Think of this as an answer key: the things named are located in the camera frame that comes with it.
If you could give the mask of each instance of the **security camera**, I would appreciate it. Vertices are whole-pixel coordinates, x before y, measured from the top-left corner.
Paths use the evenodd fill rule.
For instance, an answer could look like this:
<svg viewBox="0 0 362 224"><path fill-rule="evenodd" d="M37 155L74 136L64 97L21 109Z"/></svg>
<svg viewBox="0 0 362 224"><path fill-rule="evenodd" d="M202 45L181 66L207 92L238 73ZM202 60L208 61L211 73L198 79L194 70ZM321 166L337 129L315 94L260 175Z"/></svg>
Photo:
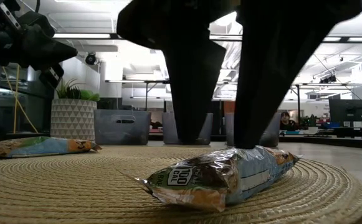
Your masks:
<svg viewBox="0 0 362 224"><path fill-rule="evenodd" d="M88 65L96 65L97 63L99 63L99 59L96 58L96 53L89 52L85 58L85 63Z"/></svg>

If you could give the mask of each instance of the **jute rug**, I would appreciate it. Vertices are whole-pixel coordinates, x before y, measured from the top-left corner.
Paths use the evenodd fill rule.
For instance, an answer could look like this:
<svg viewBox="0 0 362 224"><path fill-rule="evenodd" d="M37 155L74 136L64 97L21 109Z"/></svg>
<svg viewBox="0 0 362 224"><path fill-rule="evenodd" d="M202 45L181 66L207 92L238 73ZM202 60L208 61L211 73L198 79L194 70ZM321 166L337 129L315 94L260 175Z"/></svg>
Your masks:
<svg viewBox="0 0 362 224"><path fill-rule="evenodd" d="M0 223L354 223L362 182L301 160L271 188L222 213L160 203L117 171L148 177L211 149L104 147L98 153L0 160Z"/></svg>

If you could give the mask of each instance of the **floor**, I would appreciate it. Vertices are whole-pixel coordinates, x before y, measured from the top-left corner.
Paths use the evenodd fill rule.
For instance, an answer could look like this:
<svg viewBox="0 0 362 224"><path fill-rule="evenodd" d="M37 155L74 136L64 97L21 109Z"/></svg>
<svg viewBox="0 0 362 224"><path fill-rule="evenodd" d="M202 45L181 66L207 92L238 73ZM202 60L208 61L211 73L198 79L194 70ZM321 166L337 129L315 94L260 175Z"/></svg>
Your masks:
<svg viewBox="0 0 362 224"><path fill-rule="evenodd" d="M163 145L162 142L149 142L150 146ZM224 149L223 142L212 142L213 149ZM337 167L343 167L350 174L362 180L362 149L352 147L326 146L321 144L280 143L279 149L302 155Z"/></svg>

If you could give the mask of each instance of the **green leaves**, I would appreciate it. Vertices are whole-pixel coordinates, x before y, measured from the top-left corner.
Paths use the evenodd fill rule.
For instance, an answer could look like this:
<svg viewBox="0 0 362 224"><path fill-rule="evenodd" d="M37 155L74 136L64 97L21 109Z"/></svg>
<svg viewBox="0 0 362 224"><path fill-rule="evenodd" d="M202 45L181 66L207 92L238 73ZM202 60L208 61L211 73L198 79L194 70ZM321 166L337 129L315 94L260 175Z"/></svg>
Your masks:
<svg viewBox="0 0 362 224"><path fill-rule="evenodd" d="M61 84L56 88L57 96L60 99L81 99L81 100L92 100L99 101L99 94L93 94L90 90L80 90L75 83L76 79L72 78L65 82L62 80Z"/></svg>
<svg viewBox="0 0 362 224"><path fill-rule="evenodd" d="M99 93L93 93L91 90L81 90L82 100L92 100L98 102L100 100Z"/></svg>

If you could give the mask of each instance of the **yellow cable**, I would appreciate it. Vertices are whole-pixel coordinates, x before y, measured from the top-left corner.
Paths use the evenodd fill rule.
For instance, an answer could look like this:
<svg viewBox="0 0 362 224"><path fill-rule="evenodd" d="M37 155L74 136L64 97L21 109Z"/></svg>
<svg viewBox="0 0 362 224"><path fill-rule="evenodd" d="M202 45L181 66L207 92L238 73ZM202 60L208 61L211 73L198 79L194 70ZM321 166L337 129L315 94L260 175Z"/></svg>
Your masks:
<svg viewBox="0 0 362 224"><path fill-rule="evenodd" d="M22 0L21 2L22 2L22 4L21 4L20 11L22 12L22 14L24 14L24 0Z"/></svg>
<svg viewBox="0 0 362 224"><path fill-rule="evenodd" d="M16 75L16 94L14 97L17 99L19 89L19 73L20 73L20 65L17 65L17 75ZM14 122L13 122L13 134L16 134L16 121L17 121L17 102L14 104Z"/></svg>
<svg viewBox="0 0 362 224"><path fill-rule="evenodd" d="M5 73L5 76L6 76L6 81L7 81L7 84L9 85L9 88L11 89L12 94L13 94L12 85L11 85L11 83L9 82L9 77L7 76L6 69L5 69L5 67L2 67L2 69L4 70L4 73ZM30 125L32 126L32 128L34 129L34 131L35 131L36 133L38 133L38 131L37 131L36 127L34 127L34 125L32 125L32 123L31 123L31 121L30 121L29 117L27 116L26 112L24 111L24 109L23 109L23 107L21 106L21 104L20 104L19 100L17 99L17 97L15 97L14 99L16 100L16 103L18 103L18 104L19 104L19 107L20 107L21 111L23 112L24 116L26 117L27 121L30 123Z"/></svg>

